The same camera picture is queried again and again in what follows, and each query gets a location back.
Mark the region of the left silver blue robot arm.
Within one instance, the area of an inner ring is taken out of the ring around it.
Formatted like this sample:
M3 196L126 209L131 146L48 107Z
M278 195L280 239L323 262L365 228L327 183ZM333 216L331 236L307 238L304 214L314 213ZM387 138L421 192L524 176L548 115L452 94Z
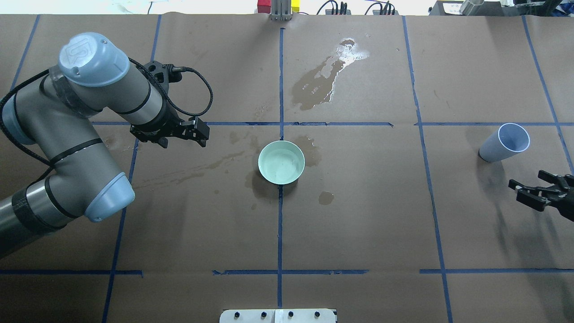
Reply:
M107 37L74 35L56 65L13 88L1 100L1 131L17 148L48 166L38 180L1 202L1 256L63 229L79 217L98 223L135 200L124 171L90 118L108 108L141 142L166 148L168 138L205 147L210 129L199 113L168 96L191 67L129 58Z

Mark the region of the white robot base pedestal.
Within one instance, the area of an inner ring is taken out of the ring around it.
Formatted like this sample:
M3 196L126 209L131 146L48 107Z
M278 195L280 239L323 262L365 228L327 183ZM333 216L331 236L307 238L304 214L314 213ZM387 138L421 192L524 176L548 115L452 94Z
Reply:
M222 312L220 323L337 323L336 310L311 309L234 309Z

